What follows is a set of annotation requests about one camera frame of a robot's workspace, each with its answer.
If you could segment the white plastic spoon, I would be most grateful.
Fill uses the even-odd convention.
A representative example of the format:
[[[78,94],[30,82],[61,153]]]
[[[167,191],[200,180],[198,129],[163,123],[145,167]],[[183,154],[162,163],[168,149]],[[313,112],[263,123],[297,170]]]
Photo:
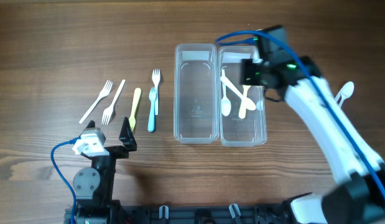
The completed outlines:
[[[254,101],[248,98],[247,96],[244,96],[226,76],[221,76],[220,80],[241,99],[242,106],[244,106],[247,110],[251,111],[254,111],[256,109],[256,104],[254,103]]]
[[[355,89],[353,82],[345,83],[340,91],[336,94],[335,101],[338,103],[338,106],[341,108],[342,104],[346,99],[352,96]]]

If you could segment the yellow plastic fork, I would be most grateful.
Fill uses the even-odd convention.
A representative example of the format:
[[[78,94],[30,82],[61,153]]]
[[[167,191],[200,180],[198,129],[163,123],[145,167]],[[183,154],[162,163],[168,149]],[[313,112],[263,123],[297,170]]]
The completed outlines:
[[[141,98],[142,90],[140,88],[136,88],[134,90],[133,100],[132,100],[132,108],[131,108],[131,115],[129,117],[129,124],[131,127],[131,131],[134,131],[135,125],[136,125],[136,113],[137,108],[139,106],[139,101]]]

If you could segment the yellow plastic spoon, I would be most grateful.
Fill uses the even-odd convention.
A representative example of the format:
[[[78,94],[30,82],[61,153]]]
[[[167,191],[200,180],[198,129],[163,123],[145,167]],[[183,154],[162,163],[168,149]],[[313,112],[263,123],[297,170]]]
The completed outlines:
[[[243,85],[243,96],[248,97],[248,90],[250,89],[249,85]],[[238,114],[240,119],[244,119],[246,117],[246,106],[242,102],[240,107],[239,107],[239,114]]]

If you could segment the white spoon crossing yellow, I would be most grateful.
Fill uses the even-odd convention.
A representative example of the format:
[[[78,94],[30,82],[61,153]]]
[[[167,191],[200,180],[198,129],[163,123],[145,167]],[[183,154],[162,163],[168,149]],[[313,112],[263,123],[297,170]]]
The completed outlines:
[[[221,111],[222,111],[223,116],[228,116],[231,112],[231,102],[226,95],[226,85],[222,81],[222,78],[224,78],[225,76],[226,76],[225,71],[222,70],[221,71],[221,80],[220,80],[221,84],[222,84],[222,89],[223,89],[223,97],[221,99]]]

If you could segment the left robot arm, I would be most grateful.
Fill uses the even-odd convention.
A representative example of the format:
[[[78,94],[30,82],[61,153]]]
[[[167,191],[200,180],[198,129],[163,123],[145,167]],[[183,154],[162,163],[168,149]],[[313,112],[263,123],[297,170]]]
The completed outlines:
[[[75,154],[91,161],[91,166],[73,178],[76,205],[71,212],[75,223],[131,223],[119,200],[112,199],[116,161],[137,150],[129,119],[124,118],[118,146],[105,146],[106,137],[90,121],[73,145]]]

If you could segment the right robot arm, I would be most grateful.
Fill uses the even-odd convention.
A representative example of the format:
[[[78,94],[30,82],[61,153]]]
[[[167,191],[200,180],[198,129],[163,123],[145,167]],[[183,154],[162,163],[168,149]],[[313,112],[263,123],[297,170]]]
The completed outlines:
[[[337,105],[315,62],[298,56],[282,26],[247,31],[260,62],[243,60],[241,83],[275,89],[323,151],[336,186],[284,202],[287,223],[372,223],[385,218],[385,163]]]

